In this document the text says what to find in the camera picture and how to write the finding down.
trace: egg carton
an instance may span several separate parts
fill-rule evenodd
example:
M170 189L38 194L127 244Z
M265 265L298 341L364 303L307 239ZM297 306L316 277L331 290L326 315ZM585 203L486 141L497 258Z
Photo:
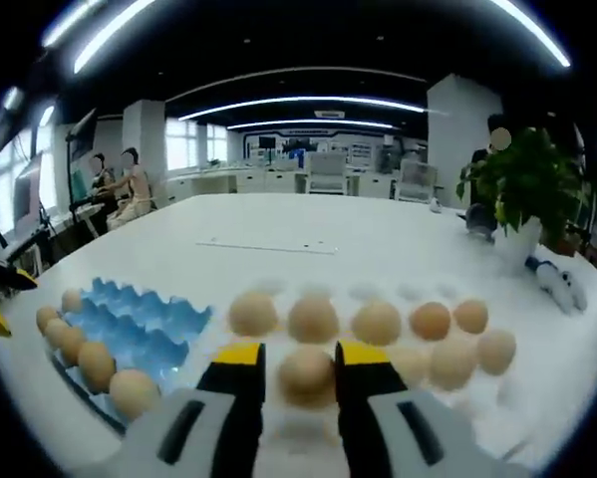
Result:
M137 368L147 373L162 395L174 389L174 376L209 322L212 309L198 312L185 299L164 302L156 292L138 293L130 285L95 279L91 291L81 291L82 310L67 312L64 320L83 330L89 342L102 342L117 370ZM117 413L107 393L91 393L77 366L66 366L59 351L51 355L59 373L77 395L118 433L127 421Z

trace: egg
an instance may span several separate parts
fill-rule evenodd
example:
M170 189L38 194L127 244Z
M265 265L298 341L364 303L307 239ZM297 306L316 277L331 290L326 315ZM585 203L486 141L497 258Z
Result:
M303 344L325 344L338 334L338 315L328 297L309 294L289 311L289 335Z
M110 380L110 397L119 413L133 421L158 403L160 391L146 373L125 369L115 373Z
M457 326L469 334L481 334L488 324L488 308L483 301L468 300L453 311Z
M389 360L402 381L408 387L420 385L429 371L427 354L406 347L389 351Z
M374 300L358 311L351 328L358 340L372 346L387 346L402 331L400 312L388 302Z
M428 302L409 316L411 330L425 341L441 341L450 328L450 312L438 302Z
M64 333L70 328L61 319L50 319L44 330L46 340L52 350L56 350L61 345Z
M52 319L60 319L59 313L54 307L44 306L37 311L37 328L42 334Z
M84 343L77 362L89 391L103 393L109 390L110 380L117 371L117 366L105 344Z
M268 294L248 292L232 302L229 324L238 336L262 337L276 328L278 314Z
M502 375L515 357L515 336L507 331L489 331L477 341L479 366L491 375Z
M442 390L458 390L468 383L476 365L474 346L469 341L446 339L431 353L429 379Z
M68 289L61 297L61 310L63 312L81 312L83 303L81 292L77 289Z
M323 408L336 401L336 377L331 357L316 346L302 346L278 368L285 401L301 408Z
M59 348L61 358L66 366L76 366L79 362L79 352L86 342L86 335L78 327L70 327L63 332Z

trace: office room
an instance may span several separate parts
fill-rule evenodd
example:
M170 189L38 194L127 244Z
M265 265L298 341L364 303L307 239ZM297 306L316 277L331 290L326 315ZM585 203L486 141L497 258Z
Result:
M591 466L590 41L564 6L324 3L57 0L20 33L0 392L31 469Z

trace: chair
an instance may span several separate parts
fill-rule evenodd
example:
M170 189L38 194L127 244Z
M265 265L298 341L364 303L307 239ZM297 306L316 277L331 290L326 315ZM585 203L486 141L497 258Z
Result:
M429 202L434 196L438 171L424 162L403 159L396 184L397 201Z
M345 171L347 155L340 152L310 152L307 156L307 194L346 196L349 185Z

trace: ceiling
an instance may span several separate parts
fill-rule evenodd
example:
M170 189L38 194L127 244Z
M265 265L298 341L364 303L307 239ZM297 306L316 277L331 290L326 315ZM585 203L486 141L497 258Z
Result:
M0 8L12 3L2 1ZM23 2L25 20L17 16L6 32L17 40L19 50L0 52L0 88L23 81L41 53L37 45L44 26L65 3ZM455 73L501 93L505 108L515 115L541 119L546 112L557 112L559 119L575 120L596 138L589 141L589 150L597 170L597 6L591 10L579 3L531 2L540 23L569 54L572 68L566 70L487 0L356 0L353 8L346 0L156 1L75 78L71 65L83 38L130 3L108 2L98 17L73 32L54 58L54 81L45 84L49 94L61 92L61 121L75 121L93 107L100 115L121 114L141 98L169 100L167 113L175 117L293 95L375 97L424 107L427 89ZM356 71L291 70L296 67ZM426 115L348 105L274 105L202 119L231 125L312 118L315 107L343 110L351 120L393 124L413 137L427 135Z

